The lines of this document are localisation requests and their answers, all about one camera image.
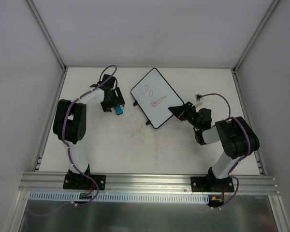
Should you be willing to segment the blue whiteboard eraser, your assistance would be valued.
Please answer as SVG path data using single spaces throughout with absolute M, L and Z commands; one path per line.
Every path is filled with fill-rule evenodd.
M 115 106 L 114 109 L 115 109 L 116 115 L 121 115 L 121 114 L 123 114 L 123 110 L 122 110 L 122 108 L 121 108 L 120 105 Z

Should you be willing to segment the white board with black frame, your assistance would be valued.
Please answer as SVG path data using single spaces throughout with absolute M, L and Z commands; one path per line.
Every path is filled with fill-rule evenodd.
M 173 113 L 169 107 L 182 106 L 183 100 L 157 68 L 152 68 L 132 89 L 131 95 L 153 128 L 160 128 Z

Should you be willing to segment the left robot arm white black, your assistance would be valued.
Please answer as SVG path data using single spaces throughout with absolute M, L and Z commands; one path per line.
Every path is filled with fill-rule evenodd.
M 124 98 L 116 77 L 108 74 L 100 76 L 96 84 L 74 101 L 61 99 L 53 123 L 53 133 L 63 142 L 67 150 L 70 168 L 65 175 L 64 189 L 97 189 L 98 180 L 91 176 L 82 139 L 87 130 L 87 109 L 100 104 L 107 113 L 115 110 L 123 114 Z

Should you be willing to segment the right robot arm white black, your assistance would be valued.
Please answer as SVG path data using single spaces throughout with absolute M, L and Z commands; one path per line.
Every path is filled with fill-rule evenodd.
M 195 140 L 200 145 L 220 142 L 223 152 L 204 177 L 191 177 L 192 192 L 234 192 L 231 173 L 238 163 L 260 147 L 254 131 L 241 117 L 217 121 L 212 126 L 211 110 L 196 111 L 192 103 L 169 107 L 172 114 L 193 126 Z

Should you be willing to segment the right aluminium table edge profile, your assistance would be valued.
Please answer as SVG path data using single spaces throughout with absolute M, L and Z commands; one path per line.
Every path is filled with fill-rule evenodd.
M 238 98 L 239 98 L 239 101 L 240 101 L 240 105 L 241 105 L 241 108 L 242 108 L 242 111 L 243 111 L 243 114 L 244 114 L 244 118 L 245 118 L 247 124 L 251 128 L 253 128 L 251 120 L 250 120 L 250 117 L 249 117 L 248 108 L 247 108 L 247 105 L 246 105 L 246 102 L 245 102 L 245 99 L 244 99 L 244 95 L 243 95 L 243 92 L 242 92 L 241 87 L 240 87 L 239 79 L 238 79 L 238 77 L 237 77 L 237 75 L 236 75 L 234 70 L 231 70 L 231 72 L 232 72 L 232 77 L 233 77 L 233 81 L 234 81 L 234 84 L 235 84 L 235 88 L 236 88 L 236 91 L 237 91 L 237 95 L 238 95 Z M 264 165 L 262 163 L 262 157 L 261 157 L 260 152 L 259 152 L 258 149 L 256 151 L 254 151 L 254 156 L 256 158 L 256 162 L 257 162 L 257 166 L 258 166 L 260 175 L 266 175 L 266 171 L 265 171 Z

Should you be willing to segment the aluminium table edge profile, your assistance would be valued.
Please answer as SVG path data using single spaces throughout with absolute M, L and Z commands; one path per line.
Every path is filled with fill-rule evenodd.
M 38 142 L 36 154 L 33 158 L 30 171 L 36 171 L 40 156 L 42 156 L 44 153 L 44 149 L 45 149 L 45 146 L 47 143 L 48 135 L 49 135 L 49 132 L 50 132 L 50 129 L 52 126 L 53 117 L 54 117 L 54 114 L 56 111 L 56 104 L 57 104 L 57 101 L 60 97 L 60 93 L 61 93 L 64 81 L 66 78 L 67 70 L 68 70 L 68 68 L 65 68 L 64 70 L 62 70 L 58 84 L 55 87 L 54 96 L 52 97 L 52 99 L 50 101 L 49 112 L 47 114 L 46 122 L 45 122 L 45 125 L 44 125 L 43 130 L 42 130 L 41 138 Z
M 242 108 L 242 111 L 243 111 L 243 114 L 244 114 L 244 118 L 245 118 L 247 124 L 251 128 L 253 128 L 251 120 L 250 120 L 250 117 L 249 117 L 248 108 L 247 108 L 247 105 L 246 105 L 246 102 L 245 102 L 245 99 L 244 99 L 244 95 L 243 95 L 243 92 L 242 92 L 241 87 L 240 87 L 239 79 L 238 79 L 238 77 L 237 77 L 237 75 L 236 75 L 234 70 L 231 70 L 231 72 L 232 72 L 232 77 L 233 77 L 233 81 L 234 81 L 234 84 L 235 84 L 235 88 L 236 88 L 236 91 L 237 91 L 237 95 L 238 95 L 238 98 L 239 98 L 239 101 L 240 101 L 240 105 L 241 105 L 241 108 Z M 258 166 L 260 175 L 266 175 L 266 171 L 265 171 L 264 165 L 262 163 L 262 157 L 261 157 L 260 152 L 259 152 L 258 149 L 256 151 L 254 151 L 254 156 L 256 158 L 256 162 L 257 162 L 257 166 Z

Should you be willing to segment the left aluminium table edge profile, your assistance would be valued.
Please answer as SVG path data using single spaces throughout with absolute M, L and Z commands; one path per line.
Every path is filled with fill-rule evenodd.
M 67 70 L 68 70 L 68 68 L 65 68 L 64 70 L 62 70 L 58 84 L 55 87 L 54 96 L 52 97 L 52 99 L 50 101 L 49 112 L 47 114 L 46 122 L 45 122 L 45 125 L 44 125 L 43 130 L 42 130 L 41 138 L 38 142 L 36 154 L 33 158 L 30 171 L 36 171 L 40 156 L 42 156 L 44 153 L 44 149 L 45 149 L 45 146 L 47 143 L 48 135 L 49 135 L 49 132 L 50 132 L 50 129 L 52 126 L 53 117 L 54 117 L 54 114 L 56 111 L 56 104 L 57 104 L 57 101 L 60 97 L 60 93 L 61 93 L 64 81 L 66 78 Z

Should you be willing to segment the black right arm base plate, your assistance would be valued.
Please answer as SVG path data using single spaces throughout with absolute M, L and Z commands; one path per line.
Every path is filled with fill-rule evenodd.
M 207 180 L 205 176 L 193 176 L 190 178 L 190 183 L 192 192 L 234 192 L 234 185 L 231 177 Z

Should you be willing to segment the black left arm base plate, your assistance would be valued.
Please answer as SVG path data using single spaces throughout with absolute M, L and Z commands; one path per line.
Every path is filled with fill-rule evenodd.
M 105 190 L 106 176 L 91 174 L 90 177 L 97 183 L 99 190 Z M 63 189 L 89 190 L 93 182 L 81 174 L 67 173 L 63 182 Z

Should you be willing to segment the aluminium mounting rail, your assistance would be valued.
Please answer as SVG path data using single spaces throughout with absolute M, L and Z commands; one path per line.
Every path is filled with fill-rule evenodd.
M 25 172 L 19 190 L 63 190 L 65 172 Z M 105 174 L 106 192 L 190 194 L 190 175 L 185 174 Z M 240 175 L 238 194 L 280 195 L 274 177 L 263 175 Z

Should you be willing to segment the left aluminium frame post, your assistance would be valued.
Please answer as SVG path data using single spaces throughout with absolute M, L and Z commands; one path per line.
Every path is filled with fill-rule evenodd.
M 46 27 L 46 24 L 44 23 L 42 17 L 41 17 L 41 14 L 36 6 L 36 4 L 34 3 L 33 0 L 25 0 L 27 6 L 29 7 L 40 31 L 42 32 L 42 35 L 44 36 L 48 46 L 50 47 L 53 55 L 55 56 L 59 66 L 61 67 L 62 70 L 66 70 L 66 65 Z

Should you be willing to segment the aluminium frame post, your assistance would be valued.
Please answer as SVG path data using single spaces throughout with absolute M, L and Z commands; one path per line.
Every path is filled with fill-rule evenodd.
M 277 8 L 278 4 L 281 2 L 281 0 L 272 0 L 269 7 L 267 8 L 266 12 L 264 13 L 263 17 L 261 18 L 260 22 L 258 23 L 256 29 L 254 30 L 251 38 L 249 39 L 247 45 L 245 46 L 242 54 L 240 55 L 237 63 L 233 67 L 233 72 L 237 73 L 240 69 L 241 65 L 244 63 L 246 57 L 248 56 L 250 50 L 252 49 L 254 43 L 262 33 L 265 25 L 269 21 L 270 17 L 274 13 L 275 9 Z
M 61 67 L 62 70 L 66 70 L 66 65 L 46 27 L 46 24 L 44 23 L 42 17 L 41 17 L 41 14 L 36 6 L 36 4 L 34 3 L 33 0 L 25 0 L 27 6 L 29 7 L 40 31 L 42 32 L 42 35 L 44 36 L 48 46 L 50 47 L 53 55 L 55 56 L 59 66 Z

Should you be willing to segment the right aluminium frame post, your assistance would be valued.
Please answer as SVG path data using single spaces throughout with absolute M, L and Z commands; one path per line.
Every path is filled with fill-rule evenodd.
M 251 38 L 249 39 L 247 45 L 245 46 L 242 54 L 240 55 L 237 63 L 233 67 L 233 72 L 237 73 L 240 69 L 241 65 L 244 63 L 246 57 L 248 56 L 250 50 L 252 49 L 254 43 L 262 33 L 265 25 L 269 21 L 270 17 L 274 13 L 275 9 L 277 8 L 278 4 L 281 2 L 281 0 L 272 0 L 269 7 L 267 8 L 266 12 L 264 13 L 263 17 L 261 18 L 260 22 L 258 23 L 256 29 L 254 30 Z

